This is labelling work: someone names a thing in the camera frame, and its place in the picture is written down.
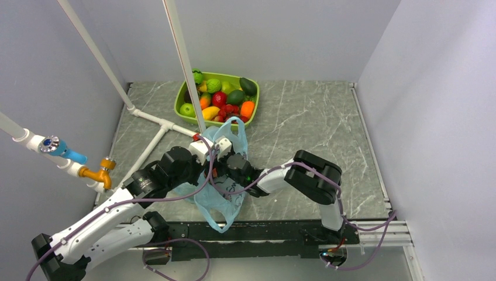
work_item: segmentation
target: blue faucet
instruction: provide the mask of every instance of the blue faucet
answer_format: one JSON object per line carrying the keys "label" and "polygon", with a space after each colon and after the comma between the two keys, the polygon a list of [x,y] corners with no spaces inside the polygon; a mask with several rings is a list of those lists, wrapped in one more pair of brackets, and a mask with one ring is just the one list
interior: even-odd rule
{"label": "blue faucet", "polygon": [[38,149],[43,153],[48,153],[52,156],[60,156],[70,159],[74,162],[84,165],[88,158],[76,151],[69,149],[65,141],[56,136],[48,136],[40,142]]}

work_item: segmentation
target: marble surface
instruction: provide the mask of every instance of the marble surface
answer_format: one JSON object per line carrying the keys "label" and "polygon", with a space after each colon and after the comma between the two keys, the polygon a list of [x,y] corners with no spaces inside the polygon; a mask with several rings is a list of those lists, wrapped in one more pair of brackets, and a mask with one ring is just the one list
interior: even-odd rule
{"label": "marble surface", "polygon": [[[181,82],[133,83],[129,96],[144,112],[198,131],[174,112]],[[257,167],[280,165],[299,149],[338,164],[342,170],[343,203],[348,217],[385,218],[383,194],[353,95],[345,81],[259,81],[260,104],[246,128],[249,160]],[[159,126],[123,112],[112,157],[114,185],[157,133]],[[160,159],[173,146],[187,147],[191,138],[167,132],[145,161]],[[196,206],[185,201],[154,203],[168,221],[204,221]],[[218,213],[213,217],[221,220]],[[317,205],[296,189],[267,197],[246,196],[237,220],[297,220],[320,218]]]}

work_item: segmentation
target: green basket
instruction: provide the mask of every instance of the green basket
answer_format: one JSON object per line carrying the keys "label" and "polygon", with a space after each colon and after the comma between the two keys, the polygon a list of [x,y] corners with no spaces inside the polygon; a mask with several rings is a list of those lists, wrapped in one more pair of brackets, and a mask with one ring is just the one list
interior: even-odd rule
{"label": "green basket", "polygon": [[[215,78],[215,79],[220,80],[221,82],[227,81],[227,82],[231,83],[233,86],[235,86],[235,88],[239,88],[239,78],[240,78],[239,76],[203,72],[203,78],[204,78],[204,80],[209,80],[209,79]],[[253,118],[255,117],[255,113],[257,112],[257,107],[259,107],[259,99],[260,99],[260,87],[259,87],[258,83],[253,81],[252,79],[249,79],[249,80],[254,82],[255,85],[257,86],[257,96],[256,96],[256,101],[255,101],[255,109],[253,110],[252,117],[250,118],[250,120],[248,120],[246,123],[244,123],[245,126],[250,125]],[[186,81],[184,81],[181,88],[179,89],[179,92],[177,93],[177,97],[175,98],[174,111],[184,121],[191,123],[191,124],[198,124],[196,117],[189,117],[189,116],[185,116],[185,115],[179,113],[179,109],[185,103],[184,102],[184,94],[186,93],[186,90],[188,90],[188,86],[186,85]],[[221,126],[222,124],[223,124],[223,122],[205,120],[205,125],[207,127]],[[234,130],[237,130],[237,124],[231,124],[231,128]]]}

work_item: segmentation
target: blue plastic bag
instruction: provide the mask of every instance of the blue plastic bag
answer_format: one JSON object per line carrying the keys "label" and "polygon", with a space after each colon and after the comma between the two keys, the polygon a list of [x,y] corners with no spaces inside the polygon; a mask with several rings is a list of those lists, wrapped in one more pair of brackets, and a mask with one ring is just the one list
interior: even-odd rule
{"label": "blue plastic bag", "polygon": [[[231,131],[231,121],[237,121],[238,131],[235,135]],[[248,141],[244,133],[244,123],[237,117],[229,118],[220,128],[211,126],[202,134],[203,137],[214,142],[220,137],[224,136],[233,144],[234,151],[243,155],[248,159]],[[193,186],[189,183],[181,184],[174,189],[174,192],[184,196],[193,193],[199,186],[205,182],[206,178],[202,174],[198,179],[198,186]],[[243,187],[235,183],[232,179],[227,177],[215,178],[215,185],[229,192],[241,190]],[[226,232],[234,222],[234,219],[239,213],[246,193],[239,193],[234,195],[221,194],[212,185],[207,185],[196,195],[186,198],[185,200],[190,203],[195,203],[200,212],[205,217],[208,224],[220,233]],[[226,225],[220,227],[210,215],[211,210],[219,211],[226,220]]]}

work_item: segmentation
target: orange faucet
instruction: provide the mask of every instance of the orange faucet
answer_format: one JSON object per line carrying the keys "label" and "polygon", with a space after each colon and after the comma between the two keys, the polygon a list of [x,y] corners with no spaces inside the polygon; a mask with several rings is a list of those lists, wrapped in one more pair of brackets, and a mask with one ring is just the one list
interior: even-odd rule
{"label": "orange faucet", "polygon": [[110,159],[110,157],[105,157],[100,162],[100,169],[97,172],[93,172],[88,167],[83,166],[80,168],[78,174],[80,177],[87,177],[99,183],[104,183],[104,188],[110,189],[112,187],[112,179],[108,173],[113,168],[115,168],[115,161]]}

